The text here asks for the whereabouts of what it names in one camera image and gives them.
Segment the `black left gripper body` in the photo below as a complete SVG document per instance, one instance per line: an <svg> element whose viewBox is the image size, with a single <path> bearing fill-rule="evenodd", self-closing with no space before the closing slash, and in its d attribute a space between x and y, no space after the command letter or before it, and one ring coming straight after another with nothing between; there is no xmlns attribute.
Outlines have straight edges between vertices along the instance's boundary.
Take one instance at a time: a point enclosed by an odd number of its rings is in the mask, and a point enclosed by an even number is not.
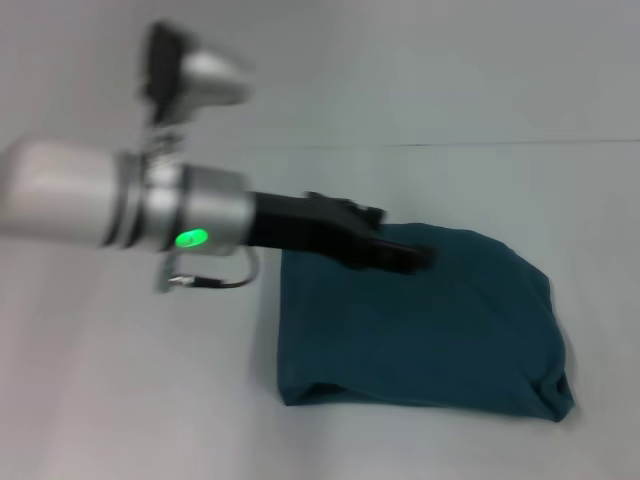
<svg viewBox="0 0 640 480"><path fill-rule="evenodd" d="M383 216L381 209L319 193L257 193L247 244L318 254L349 268L382 268L388 259L378 236Z"/></svg>

